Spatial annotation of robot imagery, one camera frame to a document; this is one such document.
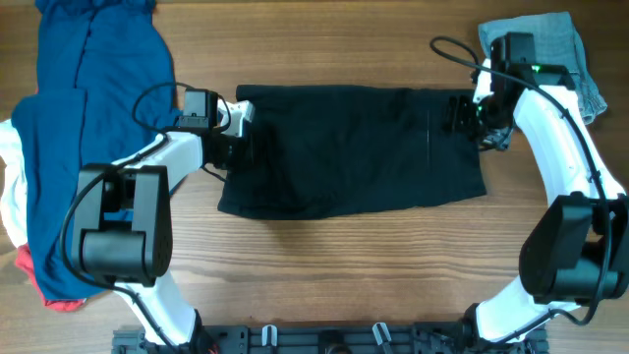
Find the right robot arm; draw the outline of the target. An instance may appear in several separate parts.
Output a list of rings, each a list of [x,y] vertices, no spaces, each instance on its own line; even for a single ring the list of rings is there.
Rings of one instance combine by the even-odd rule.
[[[461,351],[500,351],[562,317],[591,322],[600,303],[628,287],[628,197],[580,116],[575,83],[536,57],[526,32],[496,38],[489,57],[467,61],[475,92],[448,110],[445,129],[483,150],[504,150],[521,131],[543,178],[548,207],[519,256],[518,276],[471,306],[452,340]]]

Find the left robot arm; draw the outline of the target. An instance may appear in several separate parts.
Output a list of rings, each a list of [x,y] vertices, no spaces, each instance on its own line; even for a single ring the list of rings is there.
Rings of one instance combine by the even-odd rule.
[[[198,311],[169,271],[173,251],[170,198],[208,164],[230,170],[253,158],[255,107],[215,91],[187,87],[184,112],[155,140],[110,164],[88,164],[62,224],[59,252],[79,281],[120,295],[143,328],[115,353],[215,353]]]

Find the folded light blue jeans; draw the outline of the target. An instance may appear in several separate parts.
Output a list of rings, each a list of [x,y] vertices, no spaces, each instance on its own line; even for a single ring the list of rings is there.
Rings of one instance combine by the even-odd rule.
[[[491,43],[508,32],[526,32],[534,37],[540,63],[567,68],[578,94],[581,117],[591,124],[607,110],[607,103],[587,67],[586,48],[568,12],[520,16],[495,20],[478,26],[479,40],[486,56]]]

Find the white garment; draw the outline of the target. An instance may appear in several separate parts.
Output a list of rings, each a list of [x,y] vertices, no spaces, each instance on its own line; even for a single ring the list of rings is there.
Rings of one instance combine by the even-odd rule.
[[[10,119],[1,123],[1,158],[5,163],[1,218],[12,244],[19,248],[28,242],[28,182],[22,141]]]

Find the red garment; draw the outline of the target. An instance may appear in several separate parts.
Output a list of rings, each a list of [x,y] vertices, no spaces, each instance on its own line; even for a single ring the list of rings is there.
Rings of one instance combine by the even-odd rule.
[[[40,290],[35,275],[34,275],[34,265],[32,261],[31,252],[29,249],[29,244],[23,244],[17,248],[17,257],[14,261],[14,265],[17,269],[23,272],[28,280],[30,285],[33,287],[35,292],[37,293],[39,299],[43,307],[47,310],[52,310],[58,313],[71,313],[79,310],[85,303],[86,299],[80,300],[49,300],[47,299],[42,291]]]

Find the black shorts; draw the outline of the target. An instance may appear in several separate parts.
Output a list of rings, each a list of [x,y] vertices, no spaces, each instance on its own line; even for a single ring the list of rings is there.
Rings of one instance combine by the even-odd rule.
[[[218,210],[306,220],[436,207],[486,193],[480,153],[448,129],[466,89],[240,85],[255,108],[252,164],[227,175]]]

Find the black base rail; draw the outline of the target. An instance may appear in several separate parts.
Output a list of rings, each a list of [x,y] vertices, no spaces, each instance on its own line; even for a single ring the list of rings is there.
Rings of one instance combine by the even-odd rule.
[[[478,344],[460,349],[454,340],[456,323],[416,323],[413,325],[387,325],[390,339],[376,339],[371,326],[318,326],[318,327],[262,327],[245,325],[206,326],[212,344],[205,353],[521,353],[548,354],[547,333],[542,326],[529,332],[522,342],[486,348]],[[275,341],[263,338],[276,335]],[[114,331],[111,353],[175,353],[167,346],[149,343],[143,330],[121,329]]]

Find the blue garment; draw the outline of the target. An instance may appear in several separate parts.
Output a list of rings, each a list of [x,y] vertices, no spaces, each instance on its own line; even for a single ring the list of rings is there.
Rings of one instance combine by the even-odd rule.
[[[152,24],[152,1],[38,1],[38,92],[11,114],[25,161],[27,236],[47,300],[99,288],[63,265],[58,239],[81,168],[140,150],[172,124],[171,54]]]

